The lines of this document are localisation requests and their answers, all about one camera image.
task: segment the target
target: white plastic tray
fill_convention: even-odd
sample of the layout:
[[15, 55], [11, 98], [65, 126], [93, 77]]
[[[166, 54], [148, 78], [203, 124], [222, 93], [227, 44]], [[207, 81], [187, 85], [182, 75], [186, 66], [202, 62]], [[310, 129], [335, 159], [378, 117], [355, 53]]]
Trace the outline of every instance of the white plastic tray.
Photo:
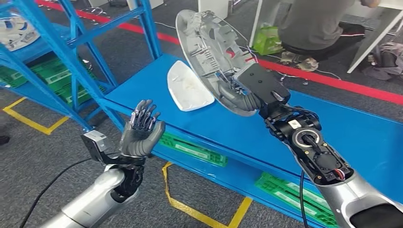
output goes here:
[[168, 90], [176, 106], [188, 112], [214, 102], [214, 97], [196, 74], [182, 61], [176, 61], [167, 75]]

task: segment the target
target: gray shirt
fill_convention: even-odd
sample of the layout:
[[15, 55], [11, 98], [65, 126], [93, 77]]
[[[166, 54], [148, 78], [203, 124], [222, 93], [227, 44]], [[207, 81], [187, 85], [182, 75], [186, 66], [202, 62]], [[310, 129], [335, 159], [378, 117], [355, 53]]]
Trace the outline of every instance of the gray shirt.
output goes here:
[[[295, 0], [278, 28], [278, 35], [282, 42], [295, 48], [325, 49], [342, 34], [343, 30], [338, 24], [354, 1]], [[361, 0], [366, 6], [374, 1]]]

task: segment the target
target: blue tabletop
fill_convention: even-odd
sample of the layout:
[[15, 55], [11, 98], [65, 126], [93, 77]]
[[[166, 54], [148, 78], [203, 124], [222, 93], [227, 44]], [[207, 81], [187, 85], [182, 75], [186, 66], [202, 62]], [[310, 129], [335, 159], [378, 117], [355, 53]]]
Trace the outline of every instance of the blue tabletop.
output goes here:
[[[180, 111], [172, 100], [166, 74], [177, 57], [163, 55], [106, 96], [126, 107], [153, 99], [169, 125], [207, 138], [255, 160], [295, 174], [301, 168], [291, 152], [265, 128], [256, 114], [242, 117], [218, 102], [191, 112]], [[320, 116], [325, 140], [334, 146], [378, 190], [403, 202], [403, 124], [291, 91], [291, 105]]]

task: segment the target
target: black pants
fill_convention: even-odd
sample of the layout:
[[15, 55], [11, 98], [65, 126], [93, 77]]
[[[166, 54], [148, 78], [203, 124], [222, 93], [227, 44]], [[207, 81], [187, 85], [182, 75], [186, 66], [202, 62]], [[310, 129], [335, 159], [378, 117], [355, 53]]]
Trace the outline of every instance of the black pants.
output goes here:
[[294, 54], [309, 56], [320, 62], [327, 60], [329, 57], [340, 53], [342, 50], [360, 42], [365, 38], [365, 28], [362, 25], [340, 23], [339, 26], [343, 29], [342, 35], [332, 46], [322, 50], [304, 50], [283, 43], [283, 48], [286, 51]]

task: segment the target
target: white label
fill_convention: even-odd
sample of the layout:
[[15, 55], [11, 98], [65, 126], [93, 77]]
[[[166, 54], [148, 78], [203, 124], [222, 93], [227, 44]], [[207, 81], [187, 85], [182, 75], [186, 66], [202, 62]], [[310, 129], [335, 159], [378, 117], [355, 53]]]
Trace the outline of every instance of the white label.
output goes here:
[[[280, 197], [281, 199], [283, 199], [283, 200], [285, 200], [285, 201], [291, 203], [291, 204], [294, 205], [295, 207], [301, 209], [301, 204], [300, 204], [300, 202], [297, 202], [297, 201], [293, 200], [292, 198], [290, 198], [290, 197], [284, 195], [283, 193], [281, 193], [281, 192], [279, 192], [279, 191], [275, 192], [274, 194], [275, 194], [276, 196]], [[306, 206], [304, 206], [304, 209], [305, 209], [305, 212], [306, 212], [307, 214], [311, 215], [311, 216], [314, 216], [314, 215], [317, 214], [316, 211], [313, 211], [313, 210], [307, 208]]]
[[[289, 186], [289, 187], [292, 188], [293, 190], [299, 192], [299, 186], [298, 186], [298, 185], [296, 185], [296, 184], [290, 182], [290, 183], [287, 184], [287, 186]], [[316, 201], [317, 203], [319, 203], [320, 205], [325, 206], [325, 207], [327, 207], [327, 208], [330, 209], [330, 207], [329, 207], [329, 205], [327, 204], [326, 200], [324, 200], [323, 198], [321, 198], [321, 197], [319, 197], [319, 196], [313, 194], [312, 192], [310, 192], [310, 191], [308, 191], [308, 190], [306, 190], [306, 189], [304, 189], [304, 192], [303, 192], [303, 193], [304, 193], [304, 196], [309, 197], [309, 198], [311, 198], [312, 200], [314, 200], [314, 201]]]
[[288, 124], [292, 127], [292, 129], [297, 129], [302, 127], [297, 120], [291, 120]]
[[204, 154], [204, 153], [200, 153], [200, 152], [194, 151], [194, 150], [192, 150], [192, 149], [186, 148], [186, 147], [181, 146], [181, 145], [179, 145], [179, 144], [175, 144], [175, 148], [177, 148], [177, 149], [179, 149], [179, 150], [181, 150], [181, 151], [185, 151], [185, 152], [191, 153], [191, 154], [193, 154], [193, 155], [195, 155], [195, 156], [202, 157], [202, 158], [204, 158], [204, 159], [208, 159], [208, 158], [209, 158], [208, 154]]

